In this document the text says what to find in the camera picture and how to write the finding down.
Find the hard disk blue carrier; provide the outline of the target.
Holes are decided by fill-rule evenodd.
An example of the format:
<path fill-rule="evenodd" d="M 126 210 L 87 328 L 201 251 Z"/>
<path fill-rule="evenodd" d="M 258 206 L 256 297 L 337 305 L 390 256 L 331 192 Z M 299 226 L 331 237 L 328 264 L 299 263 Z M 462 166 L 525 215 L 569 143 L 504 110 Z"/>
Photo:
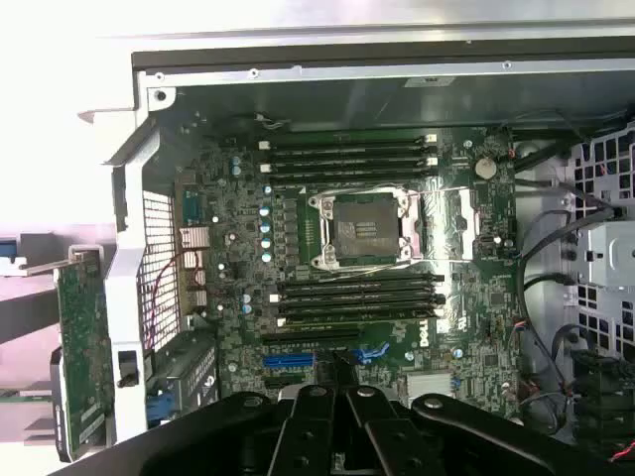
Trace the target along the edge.
<path fill-rule="evenodd" d="M 0 277 L 25 277 L 27 258 L 19 253 L 16 238 L 0 238 Z"/>

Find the green motherboard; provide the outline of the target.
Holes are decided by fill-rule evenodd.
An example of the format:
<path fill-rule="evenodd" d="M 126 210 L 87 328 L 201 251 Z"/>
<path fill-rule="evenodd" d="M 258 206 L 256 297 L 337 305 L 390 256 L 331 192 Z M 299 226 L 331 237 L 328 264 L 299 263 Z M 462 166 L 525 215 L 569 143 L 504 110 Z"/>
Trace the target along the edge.
<path fill-rule="evenodd" d="M 484 157 L 497 164 L 491 180 L 474 171 Z M 183 310 L 215 332 L 220 395 L 253 390 L 275 399 L 315 377 L 314 364 L 265 368 L 267 355 L 387 347 L 370 364 L 355 365 L 362 383 L 406 405 L 408 374 L 451 373 L 452 397 L 515 416 L 512 159 L 508 141 L 483 128 L 207 138 L 177 175 L 175 218 Z M 405 268 L 331 273 L 311 266 L 301 243 L 307 199 L 387 185 L 417 192 L 421 205 L 427 190 L 468 187 L 477 213 L 474 259 L 428 259 L 424 229 L 424 257 Z M 269 333 L 324 330 L 361 334 L 291 345 L 261 341 Z"/>

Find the black open PC case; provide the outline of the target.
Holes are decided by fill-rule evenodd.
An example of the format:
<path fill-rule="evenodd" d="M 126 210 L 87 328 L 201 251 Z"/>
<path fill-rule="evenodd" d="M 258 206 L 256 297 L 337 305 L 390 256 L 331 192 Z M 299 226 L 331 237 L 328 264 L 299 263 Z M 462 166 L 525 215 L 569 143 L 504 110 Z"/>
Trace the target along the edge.
<path fill-rule="evenodd" d="M 635 465 L 635 363 L 577 323 L 571 270 L 577 233 L 620 212 L 568 174 L 575 147 L 635 122 L 635 38 L 149 52 L 132 72 L 133 128 L 109 162 L 115 445 L 156 427 L 146 381 L 161 347 L 196 328 L 217 344 L 183 310 L 175 218 L 177 175 L 207 138 L 483 128 L 513 154 L 519 250 L 518 411 L 488 413 Z M 341 391 L 329 476 L 385 476 Z"/>

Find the grey parts rack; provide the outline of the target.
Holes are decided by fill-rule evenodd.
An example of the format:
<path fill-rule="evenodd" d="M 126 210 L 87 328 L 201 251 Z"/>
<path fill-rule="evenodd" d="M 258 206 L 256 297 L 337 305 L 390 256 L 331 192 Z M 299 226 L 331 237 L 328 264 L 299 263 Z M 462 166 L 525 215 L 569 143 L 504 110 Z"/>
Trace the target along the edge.
<path fill-rule="evenodd" d="M 0 277 L 0 443 L 54 439 L 51 353 L 58 346 L 57 292 L 49 265 L 65 258 L 51 232 L 0 231 L 27 258 L 25 277 Z"/>

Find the silver socket cover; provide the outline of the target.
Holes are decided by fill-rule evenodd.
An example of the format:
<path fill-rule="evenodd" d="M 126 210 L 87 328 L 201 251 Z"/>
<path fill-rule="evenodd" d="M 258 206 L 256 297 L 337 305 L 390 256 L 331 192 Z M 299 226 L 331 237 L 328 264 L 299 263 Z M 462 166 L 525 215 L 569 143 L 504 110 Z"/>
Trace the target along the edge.
<path fill-rule="evenodd" d="M 421 193 L 426 234 L 426 257 L 452 262 L 474 259 L 476 217 L 471 190 L 466 186 Z"/>

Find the black expansion slot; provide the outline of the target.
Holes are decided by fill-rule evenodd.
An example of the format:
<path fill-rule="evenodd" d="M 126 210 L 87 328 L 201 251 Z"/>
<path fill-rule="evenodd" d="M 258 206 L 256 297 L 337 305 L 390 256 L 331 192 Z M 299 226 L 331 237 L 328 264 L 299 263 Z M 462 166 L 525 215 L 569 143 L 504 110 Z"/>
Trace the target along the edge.
<path fill-rule="evenodd" d="M 331 342 L 338 340 L 355 340 L 361 334 L 358 330 L 324 330 L 285 333 L 269 333 L 261 336 L 264 345 L 291 345 L 303 342 Z"/>

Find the blue expansion slot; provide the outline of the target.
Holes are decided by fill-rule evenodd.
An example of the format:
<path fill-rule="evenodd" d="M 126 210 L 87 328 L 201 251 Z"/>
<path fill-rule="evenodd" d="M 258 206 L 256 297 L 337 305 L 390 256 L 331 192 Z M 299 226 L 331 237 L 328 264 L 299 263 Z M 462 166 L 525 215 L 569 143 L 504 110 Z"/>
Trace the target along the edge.
<path fill-rule="evenodd" d="M 384 356 L 387 352 L 387 347 L 381 349 L 375 349 L 371 351 L 364 351 L 362 349 L 355 349 L 353 354 L 353 361 L 358 365 L 368 365 L 374 359 Z M 314 364 L 316 355 L 314 353 L 291 353 L 291 354 L 276 354 L 267 355 L 262 359 L 262 365 L 269 369 L 291 368 L 291 367 L 309 367 Z"/>

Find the silver chipset heatsink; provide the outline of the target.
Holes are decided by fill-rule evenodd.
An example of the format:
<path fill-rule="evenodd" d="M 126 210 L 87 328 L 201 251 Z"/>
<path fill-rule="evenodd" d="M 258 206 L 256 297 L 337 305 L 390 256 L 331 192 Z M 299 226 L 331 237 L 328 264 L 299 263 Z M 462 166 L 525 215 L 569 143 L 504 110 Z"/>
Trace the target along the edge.
<path fill-rule="evenodd" d="M 407 375 L 407 407 L 410 408 L 414 400 L 425 394 L 440 394 L 451 397 L 453 395 L 451 373 L 429 373 Z"/>

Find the CPU socket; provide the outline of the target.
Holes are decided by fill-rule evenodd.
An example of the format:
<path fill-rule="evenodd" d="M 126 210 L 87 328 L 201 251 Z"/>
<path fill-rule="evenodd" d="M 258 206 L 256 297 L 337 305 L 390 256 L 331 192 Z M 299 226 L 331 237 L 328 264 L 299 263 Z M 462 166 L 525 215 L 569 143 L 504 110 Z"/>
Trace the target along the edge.
<path fill-rule="evenodd" d="M 420 195 L 394 185 L 314 194 L 301 243 L 309 264 L 331 273 L 410 266 L 425 252 Z"/>

